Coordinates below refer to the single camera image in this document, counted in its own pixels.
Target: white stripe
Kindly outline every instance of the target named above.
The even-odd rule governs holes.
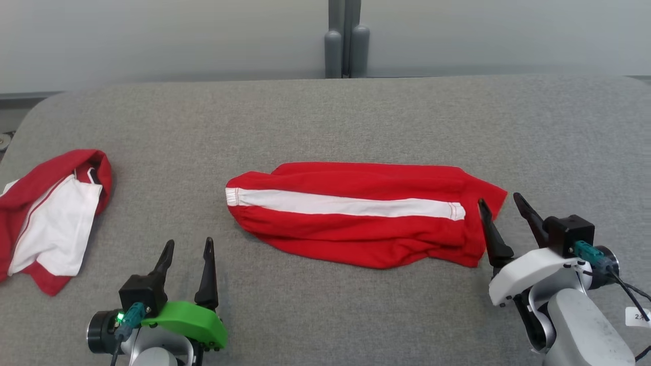
[[[463,220],[465,217],[465,210],[459,202],[420,198],[380,201],[281,190],[226,188],[226,202],[229,206],[259,206],[270,210],[308,215],[344,214],[383,218],[426,216],[453,221]]]

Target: cable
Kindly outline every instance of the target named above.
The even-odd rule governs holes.
[[[646,356],[646,354],[649,353],[649,351],[651,351],[651,346],[648,346],[645,350],[640,352],[640,354],[635,357],[635,362],[641,360],[642,357]]]
[[[647,322],[650,322],[651,319],[649,319],[648,315],[646,314],[646,312],[645,312],[644,309],[642,308],[642,305],[640,305],[640,302],[637,301],[637,299],[635,298],[635,296],[633,296],[633,293],[631,292],[631,290],[628,289],[628,287],[626,286],[625,282],[623,282],[622,279],[619,278],[619,275],[617,275],[617,274],[615,273],[615,271],[613,270],[613,267],[612,267],[612,266],[608,266],[606,270],[611,274],[611,276],[613,276],[613,278],[615,279],[615,281],[617,281],[617,283],[619,283],[619,285],[622,287],[622,289],[624,289],[624,291],[626,291],[626,294],[628,295],[628,297],[631,298],[631,300],[632,300],[633,303],[635,304],[635,307],[637,308],[637,310],[639,310],[639,311],[640,311],[640,314],[642,314],[642,317],[644,318],[644,320],[647,321]]]
[[[118,335],[116,340],[117,342],[115,343],[113,357],[111,358],[111,366],[115,366],[115,363],[118,361],[118,353],[120,353],[120,345],[122,344],[122,335]]]
[[[631,285],[630,283],[624,283],[624,284],[625,284],[626,287],[628,287],[629,289],[631,289],[631,290],[637,292],[640,296],[644,296],[644,297],[647,298],[649,301],[651,301],[651,295],[649,295],[649,294],[647,294],[646,292],[644,292],[644,291],[638,289],[637,287]]]

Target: gray table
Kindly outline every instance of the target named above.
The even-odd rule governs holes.
[[[121,284],[148,272],[170,238],[167,294],[191,300],[212,236],[230,344],[206,365],[536,365],[515,307],[491,306],[486,259],[378,271],[282,253],[235,224],[225,183],[303,160],[457,165],[522,192],[543,216],[590,220],[624,279],[650,290],[649,106],[651,89],[624,77],[158,83],[56,95],[20,126],[0,184],[98,148],[113,165],[113,199],[59,295],[26,275],[0,283],[0,364],[107,365],[86,346],[90,317],[118,307]],[[516,253],[535,247],[510,199],[497,224]],[[650,343],[648,331],[624,326],[620,288],[591,296],[634,353]]]

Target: wall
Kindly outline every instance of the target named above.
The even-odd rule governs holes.
[[[369,76],[651,75],[649,0],[368,0]]]
[[[0,94],[324,76],[326,0],[2,0]]]

